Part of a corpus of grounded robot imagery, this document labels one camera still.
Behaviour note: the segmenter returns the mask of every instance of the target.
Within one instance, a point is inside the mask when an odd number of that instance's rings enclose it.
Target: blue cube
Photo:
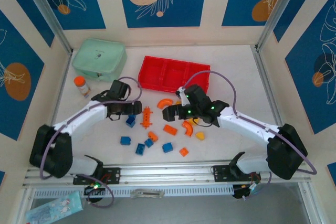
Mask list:
[[[130,145],[131,144],[131,138],[129,136],[122,136],[120,138],[120,144],[121,145]]]
[[[145,145],[144,144],[138,144],[135,153],[142,156],[144,150],[145,150]]]
[[[129,127],[133,128],[133,126],[135,125],[135,118],[129,116],[128,119],[126,120],[126,124],[127,124]]]
[[[162,149],[164,153],[171,152],[173,150],[173,145],[172,143],[166,143],[162,145]]]
[[[149,148],[154,144],[154,142],[149,138],[145,141],[145,145]]]

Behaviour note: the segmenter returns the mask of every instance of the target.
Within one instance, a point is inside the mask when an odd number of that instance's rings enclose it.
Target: white table surface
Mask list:
[[[179,46],[179,47],[136,47],[127,48],[128,59],[121,76],[130,76],[138,79],[138,73],[145,55],[192,61],[211,65],[211,69],[228,77],[237,90],[237,110],[264,122],[274,124],[274,119],[268,104],[264,87],[262,85],[253,54],[249,45],[245,46]],[[73,83],[76,73],[70,66],[56,122],[70,117],[85,106],[90,98],[97,93],[109,89],[111,83],[95,82],[88,80],[92,92],[85,99]],[[138,88],[132,81],[126,81],[132,87],[131,98],[138,95]],[[211,74],[207,95],[212,100],[223,100],[232,105],[233,92],[230,86],[220,77]],[[256,144],[245,137],[215,126],[202,128],[194,127],[194,132],[203,131],[206,139],[200,141],[195,134],[186,136],[182,128],[182,120],[165,122],[162,112],[156,107],[164,98],[177,101],[175,94],[144,90],[140,101],[143,108],[149,106],[153,111],[148,129],[140,125],[142,114],[136,117],[136,124],[129,128],[125,121],[112,122],[108,119],[97,123],[88,129],[86,136],[79,142],[73,143],[75,155],[90,155],[102,160],[105,164],[134,164],[134,163],[166,163],[166,162],[193,162],[232,159],[238,152],[255,146]],[[169,124],[178,129],[177,135],[172,136],[163,131]],[[143,143],[148,138],[148,131],[155,132],[159,140],[144,151],[143,156],[135,154],[138,143]],[[121,136],[132,139],[130,146],[120,144]],[[163,153],[162,145],[171,142],[174,151]],[[179,150],[186,147],[189,154],[182,157]]]

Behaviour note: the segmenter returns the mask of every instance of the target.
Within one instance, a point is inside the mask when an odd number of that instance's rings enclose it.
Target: red tray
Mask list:
[[[189,78],[202,70],[210,70],[209,65],[145,56],[138,80],[145,89],[174,93]],[[196,76],[188,86],[200,85],[206,93],[209,87],[209,73]]]

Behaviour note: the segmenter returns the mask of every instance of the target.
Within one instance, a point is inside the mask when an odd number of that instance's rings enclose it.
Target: black bracket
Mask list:
[[[251,174],[244,173],[241,173],[239,177],[235,177],[230,172],[229,165],[214,165],[212,167],[212,173],[214,175],[215,182],[246,182],[253,179]]]
[[[104,179],[104,183],[107,185],[118,185],[120,180],[120,168],[113,167],[113,168],[103,168],[101,174],[104,177],[108,177],[107,180]],[[91,179],[81,177],[77,175],[76,178],[74,178],[73,184],[74,185],[90,185],[93,183]]]

